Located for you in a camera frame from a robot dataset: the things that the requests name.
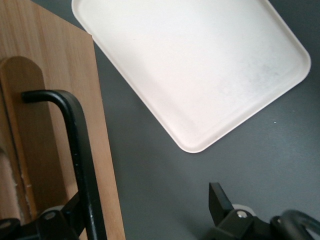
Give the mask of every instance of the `wooden panel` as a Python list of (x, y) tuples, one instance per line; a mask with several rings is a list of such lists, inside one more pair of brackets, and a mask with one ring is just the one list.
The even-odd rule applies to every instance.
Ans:
[(48, 103), (25, 104), (21, 92), (44, 89), (41, 69), (25, 57), (0, 63), (0, 83), (32, 218), (64, 205), (67, 194)]
[[(43, 73), (45, 89), (73, 93), (87, 122), (97, 183), (110, 240), (125, 239), (100, 92), (92, 37), (29, 0), (0, 1), (0, 59), (23, 56)], [(67, 133), (57, 107), (49, 105), (68, 198), (77, 191)]]
[(0, 91), (0, 148), (0, 218), (18, 218), (22, 223), (28, 223), (31, 221), (28, 202), (32, 204), (34, 201), (26, 196), (2, 91)]

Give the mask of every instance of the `black metal bar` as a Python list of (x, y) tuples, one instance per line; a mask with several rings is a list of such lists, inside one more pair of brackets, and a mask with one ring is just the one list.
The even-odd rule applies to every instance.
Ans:
[(22, 93), (25, 103), (52, 102), (63, 115), (73, 161), (84, 224), (88, 239), (106, 240), (85, 115), (75, 96), (64, 90), (35, 90)]

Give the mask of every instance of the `gray table surface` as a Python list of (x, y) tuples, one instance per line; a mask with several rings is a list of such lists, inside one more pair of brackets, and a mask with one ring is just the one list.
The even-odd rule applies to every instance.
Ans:
[[(33, 0), (81, 28), (71, 0)], [(181, 150), (95, 46), (128, 240), (201, 240), (209, 182), (264, 221), (286, 209), (320, 220), (320, 1), (271, 0), (311, 56), (307, 78), (200, 153)]]

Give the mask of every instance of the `wood grain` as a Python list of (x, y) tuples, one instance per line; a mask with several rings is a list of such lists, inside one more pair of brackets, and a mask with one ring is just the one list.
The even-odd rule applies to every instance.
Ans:
[(0, 64), (0, 83), (32, 218), (64, 205), (64, 186), (48, 103), (25, 104), (21, 92), (44, 89), (41, 69), (25, 57)]
[[(0, 59), (23, 56), (43, 73), (45, 89), (80, 101), (87, 122), (107, 237), (125, 239), (92, 37), (29, 0), (0, 1)], [(67, 133), (58, 108), (48, 106), (68, 199), (77, 191)]]

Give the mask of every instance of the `wooden board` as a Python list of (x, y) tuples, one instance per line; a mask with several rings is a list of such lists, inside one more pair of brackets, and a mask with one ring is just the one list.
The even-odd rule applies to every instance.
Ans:
[[(80, 101), (87, 122), (107, 237), (125, 239), (92, 37), (29, 0), (0, 1), (0, 29), (0, 60), (13, 56), (32, 60), (42, 70), (42, 87), (69, 91)], [(49, 104), (48, 112), (52, 126), (50, 134), (55, 142), (52, 152), (56, 151), (59, 158), (65, 194), (69, 199), (77, 187), (67, 133), (58, 108)], [(34, 125), (41, 122), (37, 119)], [(6, 146), (1, 148), (8, 154)]]

